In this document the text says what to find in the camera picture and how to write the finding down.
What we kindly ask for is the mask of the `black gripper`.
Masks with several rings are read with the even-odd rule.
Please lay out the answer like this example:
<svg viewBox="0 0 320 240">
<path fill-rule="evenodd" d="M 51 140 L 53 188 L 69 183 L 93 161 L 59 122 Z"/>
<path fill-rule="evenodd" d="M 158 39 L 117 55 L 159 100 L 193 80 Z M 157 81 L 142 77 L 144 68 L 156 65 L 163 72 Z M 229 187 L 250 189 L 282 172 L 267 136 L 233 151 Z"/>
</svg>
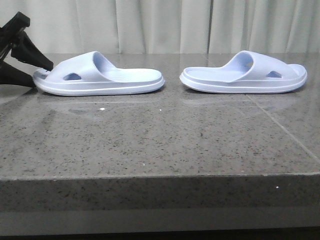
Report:
<svg viewBox="0 0 320 240">
<path fill-rule="evenodd" d="M 24 32 L 29 26 L 30 18 L 18 11 L 0 28 L 0 57 L 5 58 L 11 50 L 11 56 L 22 63 L 52 70 L 54 63 L 38 50 Z M 31 75 L 6 62 L 0 64 L 0 84 L 36 87 Z"/>
</svg>

